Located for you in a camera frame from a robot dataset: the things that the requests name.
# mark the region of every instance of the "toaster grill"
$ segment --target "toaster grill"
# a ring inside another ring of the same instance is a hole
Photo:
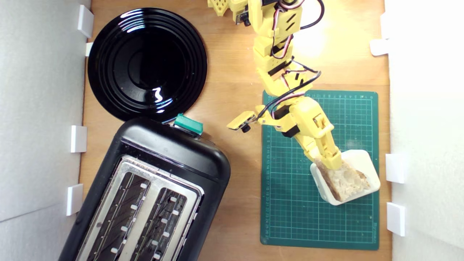
[[[198,185],[124,156],[77,260],[176,260],[203,194]]]

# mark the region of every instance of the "bread crust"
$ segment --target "bread crust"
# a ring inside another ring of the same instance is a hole
[[[327,184],[327,186],[329,187],[330,189],[330,192],[332,192],[332,195],[334,195],[334,198],[338,201],[341,201],[341,197],[340,197],[340,194],[338,193],[338,191],[335,189],[335,185],[332,183],[332,180],[330,179],[329,177],[329,170],[326,168],[326,166],[322,163],[322,161],[320,160],[315,160],[314,162],[317,166],[317,168],[319,169],[319,171],[321,172],[321,175],[322,177],[324,178],[325,180],[325,183]]]
[[[321,172],[321,176],[324,178],[324,181],[325,183],[327,184],[328,188],[330,189],[330,192],[332,193],[332,195],[334,196],[334,198],[338,201],[342,201],[342,197],[340,196],[340,193],[338,192],[338,190],[336,189],[334,183],[332,182],[332,179],[330,178],[330,175],[329,175],[329,169],[322,163],[322,161],[320,159],[316,159],[314,160],[314,163],[316,164],[317,168],[319,169],[319,171]],[[345,161],[342,161],[342,166],[341,166],[341,169],[346,169],[348,171],[355,171],[358,175],[359,175],[359,178],[365,182],[367,188],[370,188],[370,184],[369,182],[367,181],[367,177],[366,175],[364,175],[364,173],[362,173],[361,171],[359,170],[355,170],[353,169],[351,166],[349,166],[348,163],[346,163]]]

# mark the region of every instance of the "white container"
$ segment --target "white container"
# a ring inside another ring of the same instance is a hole
[[[322,199],[329,202],[334,206],[338,206],[340,204],[346,203],[348,201],[357,199],[359,197],[371,194],[376,192],[380,189],[380,179],[375,171],[374,164],[372,163],[371,157],[369,153],[365,150],[347,150],[342,152],[342,159],[347,162],[351,167],[356,170],[362,172],[366,178],[367,182],[369,182],[370,188],[365,189],[357,194],[351,195],[345,201],[340,202],[335,199],[332,192],[330,192],[327,183],[325,182],[324,178],[321,175],[320,170],[317,168],[316,164],[311,164],[311,174],[316,182],[317,189],[319,190],[319,194],[321,194]]]

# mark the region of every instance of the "white bracket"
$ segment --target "white bracket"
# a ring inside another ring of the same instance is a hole
[[[71,153],[87,151],[87,127],[71,126]]]
[[[87,43],[85,46],[85,56],[88,57],[90,55],[90,50],[92,49],[93,42]]]
[[[84,196],[84,185],[77,184],[68,187],[68,199],[66,205],[66,216],[77,213],[82,207],[82,198]]]
[[[387,229],[399,236],[405,236],[405,207],[387,202]]]
[[[385,8],[385,12],[380,16],[380,31],[382,39],[372,39],[369,43],[371,54],[374,56],[384,55],[390,52],[388,39],[392,34],[392,19],[390,13]]]
[[[84,5],[79,6],[79,20],[77,29],[87,38],[92,37],[94,15]]]
[[[385,154],[386,178],[390,182],[404,184],[407,172],[407,157],[402,154]]]

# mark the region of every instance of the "black plate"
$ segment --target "black plate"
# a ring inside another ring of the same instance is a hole
[[[114,18],[95,38],[88,62],[97,100],[123,121],[174,119],[200,95],[206,69],[205,47],[193,25],[158,8]]]

